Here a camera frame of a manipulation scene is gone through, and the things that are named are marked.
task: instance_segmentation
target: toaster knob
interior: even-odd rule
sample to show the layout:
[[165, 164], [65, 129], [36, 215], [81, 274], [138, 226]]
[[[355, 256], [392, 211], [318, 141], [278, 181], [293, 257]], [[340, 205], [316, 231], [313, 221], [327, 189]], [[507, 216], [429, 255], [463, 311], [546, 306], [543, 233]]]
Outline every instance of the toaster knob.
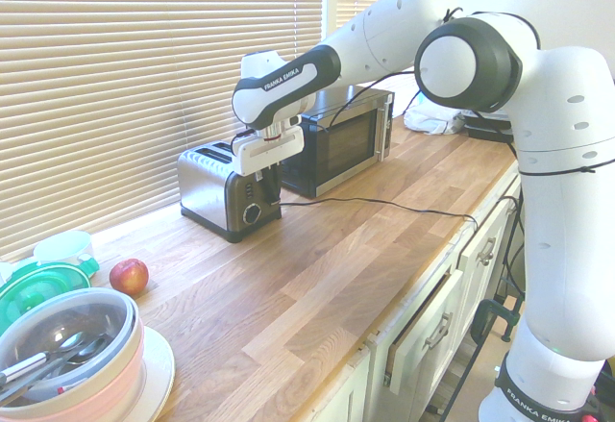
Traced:
[[260, 206], [258, 204], [251, 204], [243, 212], [243, 222], [246, 225], [252, 225], [256, 223], [260, 217]]

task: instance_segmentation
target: red apple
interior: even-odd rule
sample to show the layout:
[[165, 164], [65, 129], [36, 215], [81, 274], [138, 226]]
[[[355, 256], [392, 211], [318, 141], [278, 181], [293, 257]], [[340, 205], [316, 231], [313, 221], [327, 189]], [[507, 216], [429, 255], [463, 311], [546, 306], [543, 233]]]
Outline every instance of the red apple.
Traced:
[[137, 295], [146, 286], [150, 279], [145, 263], [139, 259], [121, 261], [111, 269], [109, 281], [111, 287], [128, 295]]

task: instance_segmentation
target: white cabinet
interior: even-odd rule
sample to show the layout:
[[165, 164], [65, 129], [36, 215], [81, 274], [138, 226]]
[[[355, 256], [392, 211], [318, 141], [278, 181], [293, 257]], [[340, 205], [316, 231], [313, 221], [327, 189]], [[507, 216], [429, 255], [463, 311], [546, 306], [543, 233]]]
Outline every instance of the white cabinet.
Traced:
[[516, 170], [504, 174], [382, 325], [368, 336], [365, 422], [419, 420], [484, 298], [502, 234], [518, 196]]
[[369, 354], [358, 350], [301, 422], [362, 422]]
[[461, 274], [453, 274], [457, 258], [455, 248], [448, 247], [439, 261], [434, 262], [433, 270], [426, 271], [389, 315], [383, 327], [368, 336], [365, 344], [371, 351], [371, 359], [365, 421], [408, 420], [416, 388], [412, 379], [418, 378], [418, 373], [412, 371], [419, 366], [430, 343], [434, 348], [444, 346], [451, 335], [447, 334], [447, 329], [454, 324], [451, 304], [460, 293]]
[[[506, 196], [518, 197], [519, 189], [520, 183], [516, 180], [506, 191]], [[514, 209], [513, 201], [500, 201], [461, 250], [457, 269], [463, 272], [463, 294], [459, 324], [455, 331], [455, 348], [468, 332], [477, 307], [484, 298], [502, 246], [506, 221], [512, 217]]]
[[447, 273], [408, 330], [389, 349], [389, 390], [406, 401], [391, 406], [390, 420], [417, 421], [446, 369], [439, 368], [453, 354], [454, 335], [450, 333], [459, 315], [461, 278], [458, 270]]

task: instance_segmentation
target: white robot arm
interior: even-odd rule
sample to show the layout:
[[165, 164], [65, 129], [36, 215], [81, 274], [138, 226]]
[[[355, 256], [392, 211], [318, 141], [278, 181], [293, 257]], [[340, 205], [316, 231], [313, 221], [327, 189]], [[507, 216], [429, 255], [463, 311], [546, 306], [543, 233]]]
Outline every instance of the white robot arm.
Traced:
[[443, 24], [455, 8], [455, 0], [381, 0], [294, 62], [247, 56], [233, 106], [256, 132], [234, 143], [234, 170], [248, 175], [301, 151], [292, 119], [314, 91], [413, 63], [435, 103], [504, 108], [527, 203], [527, 306], [479, 419], [597, 420], [586, 400], [615, 356], [615, 86], [593, 50], [540, 50], [527, 21], [506, 13]]
[[274, 51], [244, 57], [233, 109], [255, 133], [234, 142], [234, 171], [249, 175], [299, 153], [297, 116], [314, 92], [412, 66], [423, 38], [455, 8], [455, 0], [380, 0], [292, 62]]
[[615, 86], [596, 51], [539, 50], [519, 17], [443, 25], [416, 57], [438, 104], [510, 117], [526, 200], [527, 305], [483, 422], [593, 421], [583, 406], [615, 355]]

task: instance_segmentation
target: kitchen counter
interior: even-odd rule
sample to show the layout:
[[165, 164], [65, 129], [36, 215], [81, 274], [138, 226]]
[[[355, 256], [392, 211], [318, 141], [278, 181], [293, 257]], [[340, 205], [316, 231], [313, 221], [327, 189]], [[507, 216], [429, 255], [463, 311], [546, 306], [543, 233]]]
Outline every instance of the kitchen counter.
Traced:
[[[394, 121], [391, 153], [321, 198], [472, 212], [514, 158], [504, 144], [430, 137]], [[283, 202], [306, 199], [283, 191]], [[290, 421], [340, 372], [462, 224], [365, 202], [284, 207], [230, 244], [171, 206], [94, 238], [109, 285], [119, 261], [150, 268], [136, 298], [177, 363], [159, 421]]]

